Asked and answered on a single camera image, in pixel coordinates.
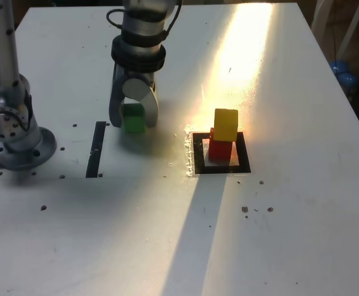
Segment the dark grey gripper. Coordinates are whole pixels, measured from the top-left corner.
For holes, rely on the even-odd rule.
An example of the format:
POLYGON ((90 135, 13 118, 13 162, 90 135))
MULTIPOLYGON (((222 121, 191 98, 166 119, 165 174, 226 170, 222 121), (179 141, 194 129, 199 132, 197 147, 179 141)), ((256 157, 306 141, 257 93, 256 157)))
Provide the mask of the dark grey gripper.
POLYGON ((114 63, 109 120, 112 126, 117 128, 122 126, 121 106, 125 97, 135 100, 143 106, 145 124, 148 128, 154 128, 157 125, 159 102, 154 72, 134 72, 114 63))

